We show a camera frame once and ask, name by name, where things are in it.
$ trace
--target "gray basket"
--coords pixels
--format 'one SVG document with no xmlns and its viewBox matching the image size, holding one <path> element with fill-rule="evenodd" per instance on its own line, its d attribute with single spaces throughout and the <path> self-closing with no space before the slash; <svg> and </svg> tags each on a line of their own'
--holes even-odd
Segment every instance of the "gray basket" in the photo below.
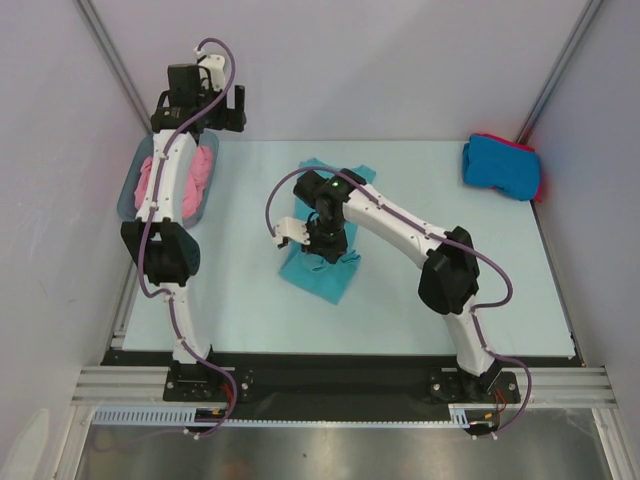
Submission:
<svg viewBox="0 0 640 480">
<path fill-rule="evenodd" d="M 196 225 L 202 215 L 204 215 L 204 207 L 207 204 L 207 199 L 209 198 L 209 190 L 211 187 L 211 180 L 213 179 L 213 171 L 215 170 L 215 166 L 218 163 L 218 147 L 220 142 L 218 141 L 218 137 L 213 130 L 206 129 L 200 135 L 200 141 L 198 142 L 199 147 L 209 147 L 213 152 L 213 165 L 211 166 L 211 173 L 209 174 L 209 179 L 207 180 L 207 188 L 205 188 L 202 193 L 202 203 L 194 213 L 189 218 L 183 218 L 182 224 L 184 228 L 191 228 Z M 135 196 L 134 192 L 138 187 L 138 182 L 140 181 L 140 169 L 142 168 L 142 164 L 144 163 L 147 157 L 153 156 L 153 135 L 149 134 L 146 136 L 140 145 L 138 145 L 138 150 L 136 150 L 136 154 L 133 157 L 133 162 L 131 162 L 131 167 L 129 167 L 129 173 L 127 174 L 127 179 L 124 181 L 124 186 L 122 187 L 122 191 L 120 192 L 120 198 L 118 199 L 118 216 L 125 222 L 132 222 L 136 219 L 136 215 L 138 214 L 138 210 L 135 205 Z"/>
</svg>

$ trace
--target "white table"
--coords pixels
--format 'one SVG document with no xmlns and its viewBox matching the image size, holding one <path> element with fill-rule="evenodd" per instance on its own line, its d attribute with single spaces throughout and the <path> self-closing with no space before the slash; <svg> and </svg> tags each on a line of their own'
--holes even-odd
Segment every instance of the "white table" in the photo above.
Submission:
<svg viewBox="0 0 640 480">
<path fill-rule="evenodd" d="M 359 229 L 362 263 L 338 306 L 282 280 L 264 222 L 275 183 L 311 157 L 377 170 L 376 188 L 424 220 L 460 225 L 475 247 L 511 276 L 513 301 L 483 312 L 494 348 L 521 356 L 573 356 L 573 343 L 527 202 L 461 180 L 462 142 L 222 142 L 204 217 L 190 230 L 202 253 L 194 287 L 216 351 L 454 354 L 442 318 L 418 298 L 420 271 L 381 239 Z M 273 204 L 277 221 L 293 212 L 294 181 Z M 479 301 L 505 287 L 480 265 Z M 167 305 L 137 292 L 123 348 L 171 350 Z"/>
</svg>

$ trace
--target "folded cloth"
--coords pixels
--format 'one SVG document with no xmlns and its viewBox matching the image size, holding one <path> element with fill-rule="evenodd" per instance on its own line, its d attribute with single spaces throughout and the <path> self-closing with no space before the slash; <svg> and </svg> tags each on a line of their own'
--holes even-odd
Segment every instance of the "folded cloth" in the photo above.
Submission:
<svg viewBox="0 0 640 480">
<path fill-rule="evenodd" d="M 540 187 L 540 160 L 535 150 L 493 135 L 473 134 L 462 151 L 464 183 L 495 188 L 518 200 L 531 200 Z"/>
<path fill-rule="evenodd" d="M 318 165 L 328 166 L 315 158 L 300 162 L 301 167 Z M 364 178 L 367 183 L 373 182 L 376 176 L 375 170 L 364 165 L 350 170 Z M 332 176 L 329 172 L 318 171 L 318 174 L 325 178 Z M 307 220 L 311 212 L 309 207 L 296 198 L 294 216 L 297 219 Z M 357 225 L 348 222 L 345 224 L 348 250 L 335 265 L 319 255 L 303 253 L 300 245 L 293 243 L 287 259 L 280 268 L 280 276 L 293 285 L 337 305 L 360 265 L 360 255 L 353 248 L 357 230 Z"/>
<path fill-rule="evenodd" d="M 151 163 L 153 158 L 147 157 L 140 168 L 140 180 L 134 192 L 136 208 L 140 208 L 144 201 L 151 177 Z M 187 173 L 187 183 L 184 186 L 184 198 L 182 199 L 182 218 L 189 218 L 196 213 L 202 203 L 202 195 L 207 188 L 209 174 L 213 168 L 213 152 L 208 147 L 198 147 L 191 160 L 191 166 Z"/>
</svg>

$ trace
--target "pink cloth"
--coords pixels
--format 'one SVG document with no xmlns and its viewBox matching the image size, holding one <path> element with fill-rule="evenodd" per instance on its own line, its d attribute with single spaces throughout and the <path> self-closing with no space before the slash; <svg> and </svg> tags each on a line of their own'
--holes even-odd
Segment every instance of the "pink cloth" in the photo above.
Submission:
<svg viewBox="0 0 640 480">
<path fill-rule="evenodd" d="M 136 208 L 140 208 L 147 193 L 152 161 L 151 157 L 147 157 L 140 169 L 140 180 L 134 192 Z M 198 147 L 193 160 L 191 160 L 189 173 L 187 173 L 187 183 L 184 187 L 184 198 L 182 199 L 182 218 L 189 218 L 198 210 L 202 203 L 202 195 L 205 188 L 207 188 L 207 181 L 212 168 L 213 152 L 210 148 Z"/>
</svg>

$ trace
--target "shiny floor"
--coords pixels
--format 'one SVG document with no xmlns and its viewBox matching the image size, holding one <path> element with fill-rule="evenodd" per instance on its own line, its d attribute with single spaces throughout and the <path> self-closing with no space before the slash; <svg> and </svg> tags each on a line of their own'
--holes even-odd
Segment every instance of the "shiny floor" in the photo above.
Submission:
<svg viewBox="0 0 640 480">
<path fill-rule="evenodd" d="M 92 427 L 77 480 L 610 479 L 589 410 L 529 411 L 497 441 L 460 430 L 223 428 L 179 434 Z M 122 445 L 110 453 L 98 450 Z"/>
</svg>

